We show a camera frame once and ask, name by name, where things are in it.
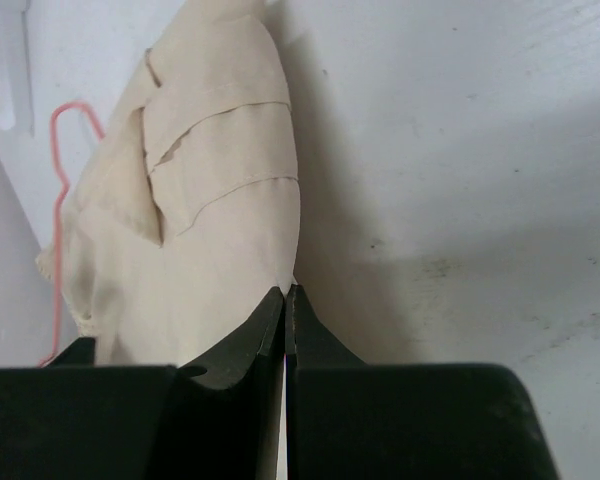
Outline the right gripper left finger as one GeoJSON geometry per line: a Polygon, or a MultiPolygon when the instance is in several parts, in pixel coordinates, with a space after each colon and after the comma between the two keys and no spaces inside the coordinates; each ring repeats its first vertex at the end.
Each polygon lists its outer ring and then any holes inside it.
{"type": "Polygon", "coordinates": [[[0,369],[0,479],[272,479],[284,297],[189,363],[99,366],[91,338],[0,369]]]}

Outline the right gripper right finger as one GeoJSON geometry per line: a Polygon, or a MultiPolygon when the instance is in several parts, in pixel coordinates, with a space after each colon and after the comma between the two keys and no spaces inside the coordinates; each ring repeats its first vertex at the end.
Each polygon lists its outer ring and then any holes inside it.
{"type": "Polygon", "coordinates": [[[286,300],[292,479],[555,479],[519,378],[493,364],[370,365],[319,320],[304,289],[286,300]]]}

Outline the beige trousers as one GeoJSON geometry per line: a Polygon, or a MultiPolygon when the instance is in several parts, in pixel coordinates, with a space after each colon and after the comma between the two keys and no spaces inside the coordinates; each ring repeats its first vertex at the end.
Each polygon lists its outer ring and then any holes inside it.
{"type": "Polygon", "coordinates": [[[292,285],[298,166],[265,10],[184,3],[63,208],[62,297],[99,366],[183,366],[292,285]]]}

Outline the pink wire hanger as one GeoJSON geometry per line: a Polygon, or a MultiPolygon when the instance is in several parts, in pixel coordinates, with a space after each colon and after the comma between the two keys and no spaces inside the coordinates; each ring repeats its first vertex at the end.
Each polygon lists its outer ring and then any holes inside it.
{"type": "Polygon", "coordinates": [[[53,204],[53,247],[55,257],[53,260],[53,320],[51,351],[39,363],[39,367],[48,366],[58,355],[62,330],[62,205],[69,193],[71,183],[62,165],[60,142],[58,135],[58,120],[60,116],[70,110],[77,110],[85,115],[91,128],[99,140],[104,138],[104,129],[97,118],[92,106],[87,102],[74,100],[58,106],[49,119],[49,134],[51,148],[51,163],[60,182],[60,190],[53,204]]]}

